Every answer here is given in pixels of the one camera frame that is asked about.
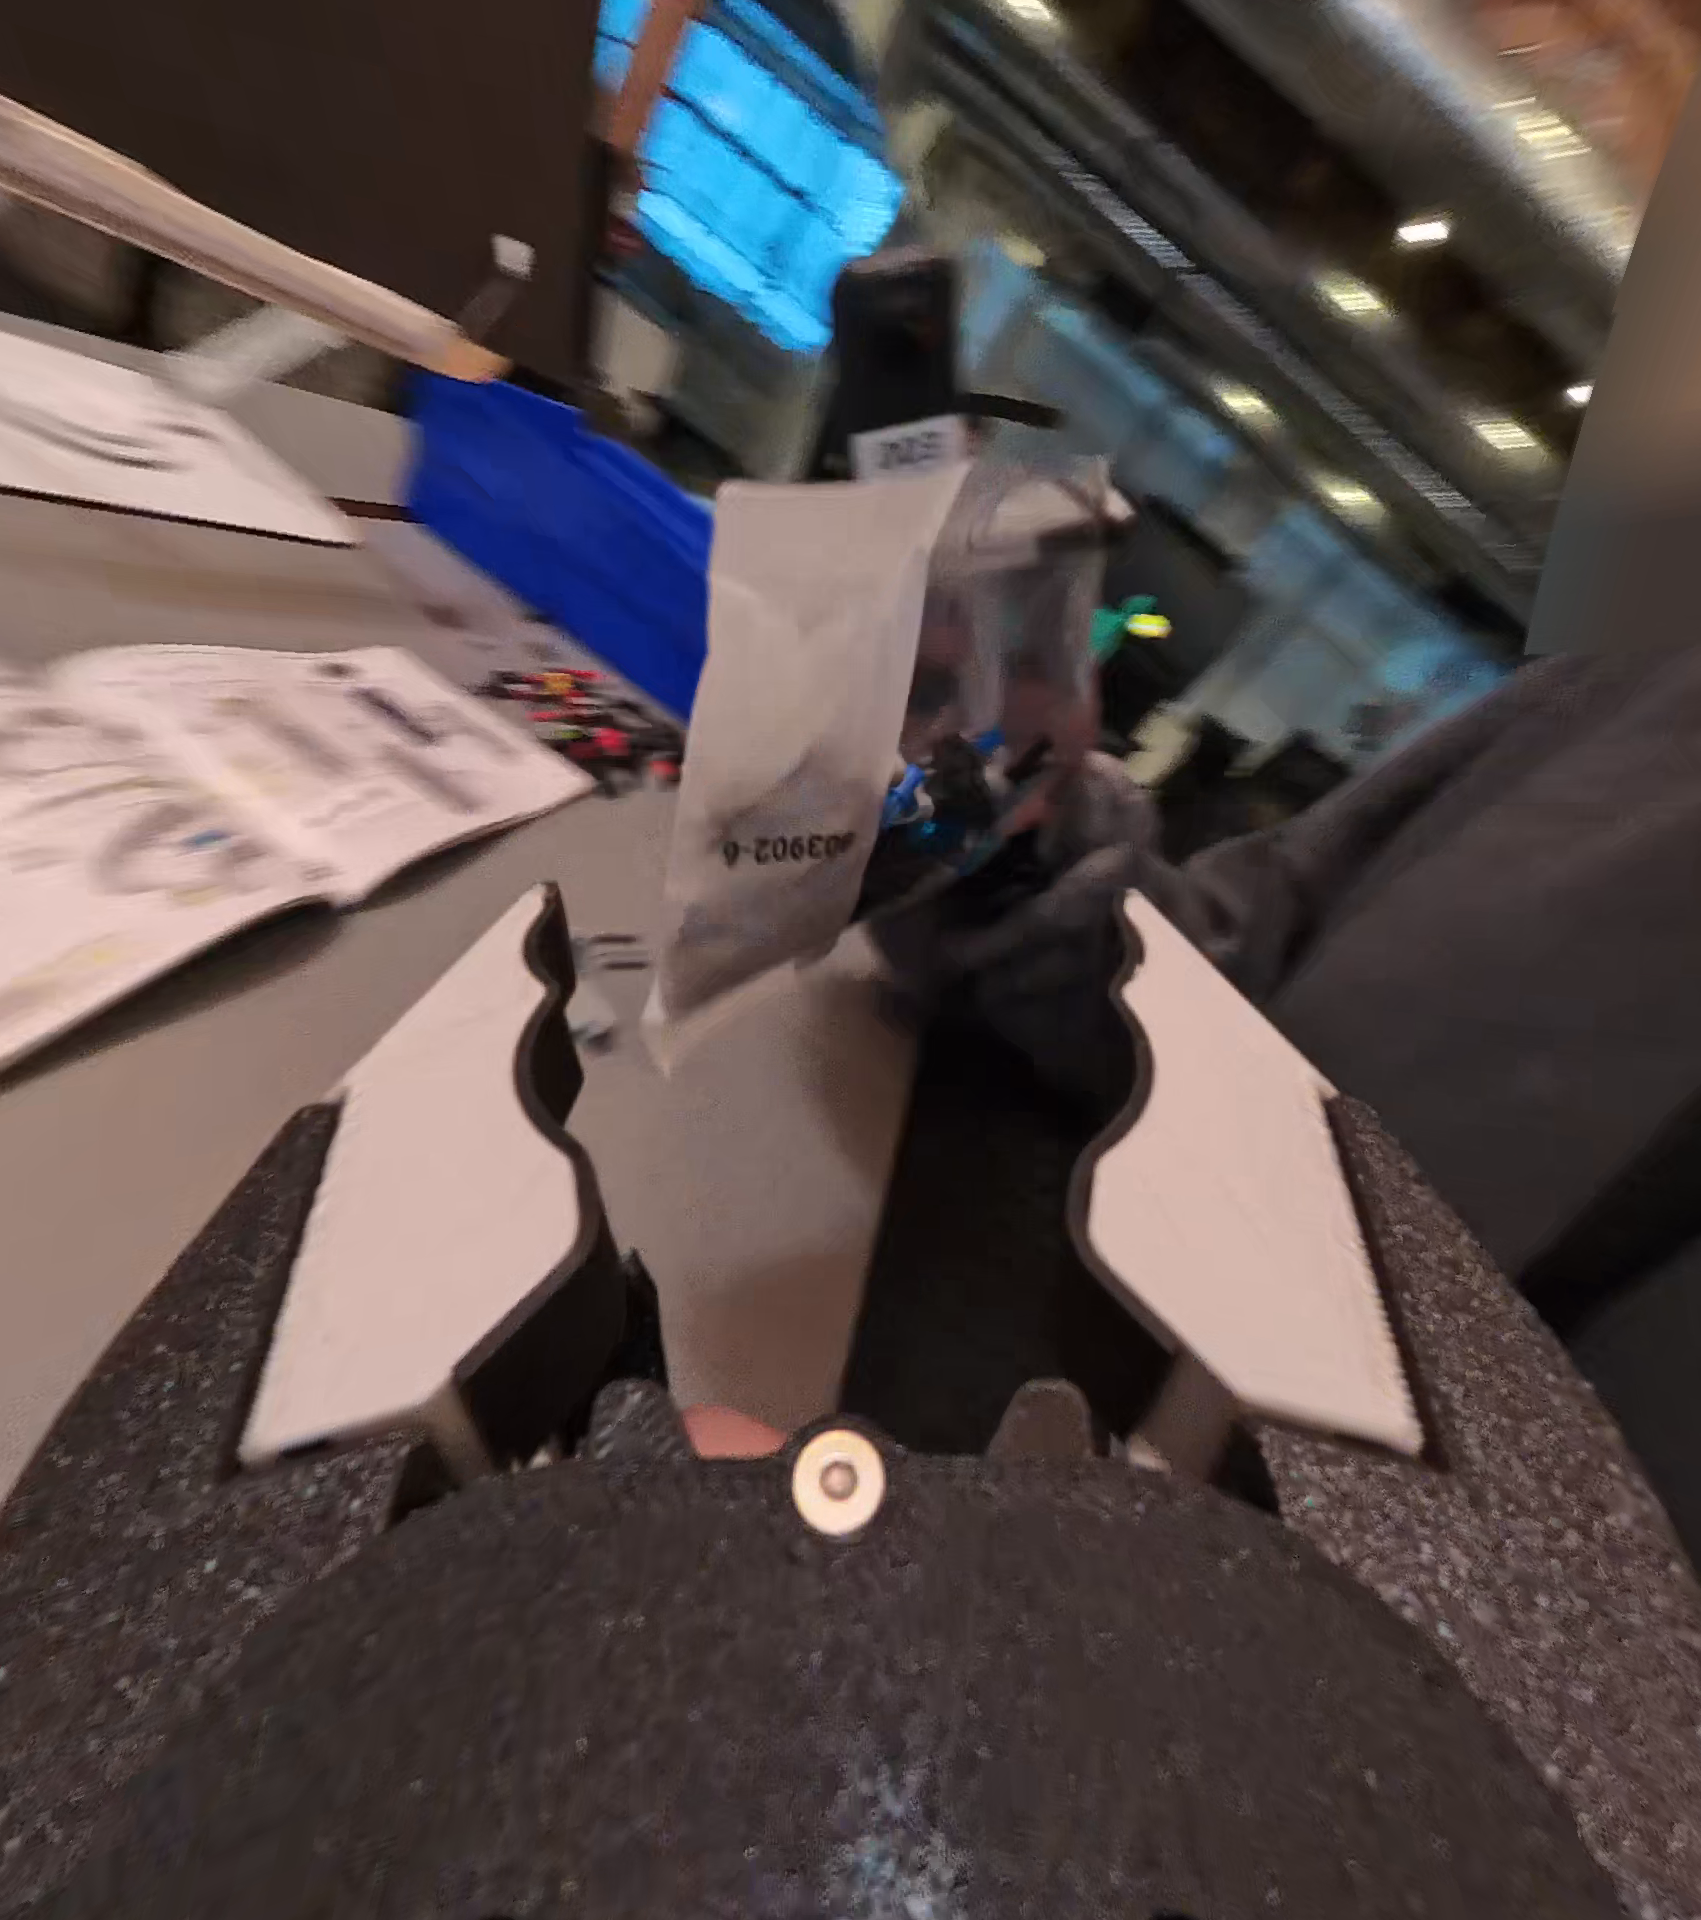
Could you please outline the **clear bag of blue parts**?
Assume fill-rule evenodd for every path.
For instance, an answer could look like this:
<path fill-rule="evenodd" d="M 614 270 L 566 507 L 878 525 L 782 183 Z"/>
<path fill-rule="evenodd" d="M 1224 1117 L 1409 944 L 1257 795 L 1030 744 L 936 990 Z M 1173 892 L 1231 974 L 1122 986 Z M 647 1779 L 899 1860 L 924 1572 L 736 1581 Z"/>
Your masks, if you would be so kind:
<path fill-rule="evenodd" d="M 762 979 L 837 948 L 873 867 L 930 893 L 1089 752 L 1104 543 L 959 540 L 959 487 L 993 455 L 1015 458 L 719 489 L 643 1013 L 665 1074 Z"/>

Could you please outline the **pile of small toy pegs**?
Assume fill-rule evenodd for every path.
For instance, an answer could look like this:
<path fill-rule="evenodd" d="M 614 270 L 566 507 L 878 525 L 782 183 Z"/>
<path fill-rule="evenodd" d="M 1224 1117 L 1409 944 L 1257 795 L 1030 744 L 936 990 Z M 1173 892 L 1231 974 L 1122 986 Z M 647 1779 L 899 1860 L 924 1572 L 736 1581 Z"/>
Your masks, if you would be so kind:
<path fill-rule="evenodd" d="M 513 710 L 551 752 L 600 792 L 673 792 L 682 777 L 685 732 L 596 667 L 492 672 L 477 694 Z"/>

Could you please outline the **black partition panel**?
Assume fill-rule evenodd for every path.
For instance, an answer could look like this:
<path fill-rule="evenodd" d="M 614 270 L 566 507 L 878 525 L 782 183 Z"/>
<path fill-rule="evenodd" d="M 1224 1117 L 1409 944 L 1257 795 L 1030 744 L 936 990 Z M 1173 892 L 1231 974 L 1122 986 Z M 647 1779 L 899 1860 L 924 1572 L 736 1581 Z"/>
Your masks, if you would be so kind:
<path fill-rule="evenodd" d="M 596 22 L 590 2 L 0 2 L 0 95 L 445 318 L 494 236 L 526 242 L 486 338 L 569 388 L 602 209 Z"/>

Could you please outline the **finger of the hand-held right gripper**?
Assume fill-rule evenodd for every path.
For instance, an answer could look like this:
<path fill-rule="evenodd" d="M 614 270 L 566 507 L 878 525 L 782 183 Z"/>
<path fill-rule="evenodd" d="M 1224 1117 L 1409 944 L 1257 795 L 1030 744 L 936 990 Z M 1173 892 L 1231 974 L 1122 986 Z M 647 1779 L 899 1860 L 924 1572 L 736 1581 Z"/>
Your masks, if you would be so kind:
<path fill-rule="evenodd" d="M 1101 454 L 993 454 L 959 487 L 959 540 L 979 548 L 1106 546 L 1135 522 Z"/>

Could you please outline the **blue plastic bin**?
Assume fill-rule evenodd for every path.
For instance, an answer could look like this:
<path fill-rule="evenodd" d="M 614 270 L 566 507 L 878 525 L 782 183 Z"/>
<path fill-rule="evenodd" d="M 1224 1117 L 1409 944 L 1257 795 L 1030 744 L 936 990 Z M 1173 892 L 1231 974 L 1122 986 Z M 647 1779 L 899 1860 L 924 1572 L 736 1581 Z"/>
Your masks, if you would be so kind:
<path fill-rule="evenodd" d="M 582 411 L 413 370 L 409 513 L 686 721 L 709 653 L 713 509 Z"/>

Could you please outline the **paned window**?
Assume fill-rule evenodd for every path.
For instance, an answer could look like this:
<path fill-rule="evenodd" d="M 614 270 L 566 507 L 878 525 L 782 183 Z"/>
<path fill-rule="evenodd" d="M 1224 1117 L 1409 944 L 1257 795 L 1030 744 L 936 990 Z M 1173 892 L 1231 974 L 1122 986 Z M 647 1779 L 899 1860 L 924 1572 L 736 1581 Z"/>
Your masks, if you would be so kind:
<path fill-rule="evenodd" d="M 638 169 L 644 246 L 799 358 L 828 346 L 838 273 L 907 204 L 850 3 L 698 3 Z"/>

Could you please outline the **white instruction booklet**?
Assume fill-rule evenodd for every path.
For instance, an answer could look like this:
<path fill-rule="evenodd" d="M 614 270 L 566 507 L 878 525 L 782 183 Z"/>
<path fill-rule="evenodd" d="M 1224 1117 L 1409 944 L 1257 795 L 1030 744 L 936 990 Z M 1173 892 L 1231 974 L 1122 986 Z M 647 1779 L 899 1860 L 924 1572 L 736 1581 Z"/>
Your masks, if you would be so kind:
<path fill-rule="evenodd" d="M 400 646 L 0 661 L 0 1075 L 258 924 L 588 790 Z"/>

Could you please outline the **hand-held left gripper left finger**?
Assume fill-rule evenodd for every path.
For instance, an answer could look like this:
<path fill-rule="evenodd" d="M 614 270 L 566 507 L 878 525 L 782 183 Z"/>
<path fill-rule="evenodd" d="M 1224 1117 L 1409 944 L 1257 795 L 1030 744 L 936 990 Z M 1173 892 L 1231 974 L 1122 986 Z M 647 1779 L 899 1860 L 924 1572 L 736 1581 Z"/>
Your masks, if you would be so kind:
<path fill-rule="evenodd" d="M 239 1437 L 258 1471 L 398 1431 L 457 1478 L 561 1442 L 608 1359 L 608 1222 L 561 890 L 535 884 L 345 1074 Z"/>

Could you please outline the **grey desk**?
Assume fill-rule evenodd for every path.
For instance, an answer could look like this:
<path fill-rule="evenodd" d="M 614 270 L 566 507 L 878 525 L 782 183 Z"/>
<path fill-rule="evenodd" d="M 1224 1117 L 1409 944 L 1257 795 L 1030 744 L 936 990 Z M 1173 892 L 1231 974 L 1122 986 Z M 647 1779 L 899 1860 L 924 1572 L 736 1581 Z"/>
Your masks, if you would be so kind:
<path fill-rule="evenodd" d="M 281 385 L 235 417 L 358 520 L 352 550 L 0 494 L 0 660 L 195 642 L 398 644 L 477 684 L 582 648 L 394 509 L 411 429 Z M 590 795 L 419 869 L 348 915 L 292 915 L 172 971 L 0 1080 L 0 1502 L 47 1427 L 278 1126 L 323 1098 L 531 884 L 585 936 L 647 939 L 675 793 Z M 792 1429 L 832 1412 L 911 1101 L 917 1040 L 850 932 L 761 979 L 659 1071 L 647 977 L 595 974 L 616 1013 L 574 1135 L 623 1245 L 661 1288 L 671 1380 Z"/>

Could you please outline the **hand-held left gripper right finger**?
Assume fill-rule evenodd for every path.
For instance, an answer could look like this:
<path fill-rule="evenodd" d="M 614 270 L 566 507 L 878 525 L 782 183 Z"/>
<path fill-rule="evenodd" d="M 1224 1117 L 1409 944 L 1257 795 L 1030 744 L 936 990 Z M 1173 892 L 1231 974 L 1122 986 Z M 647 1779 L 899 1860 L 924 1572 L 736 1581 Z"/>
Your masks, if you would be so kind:
<path fill-rule="evenodd" d="M 1151 1446 L 1206 1476 L 1257 1422 L 1416 1457 L 1332 1083 L 1141 892 L 1118 926 L 1133 1086 L 1076 1163 L 1069 1220 L 1084 1265 L 1170 1356 Z"/>

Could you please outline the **silver air duct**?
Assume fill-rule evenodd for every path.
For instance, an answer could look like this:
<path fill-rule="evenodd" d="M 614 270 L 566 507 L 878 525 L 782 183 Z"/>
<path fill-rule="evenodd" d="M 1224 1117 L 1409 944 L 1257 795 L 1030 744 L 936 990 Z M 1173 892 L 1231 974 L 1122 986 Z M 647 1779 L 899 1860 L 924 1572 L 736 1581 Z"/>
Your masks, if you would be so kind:
<path fill-rule="evenodd" d="M 1456 3 L 1199 2 L 1196 14 L 1541 330 L 1606 331 L 1640 200 Z"/>

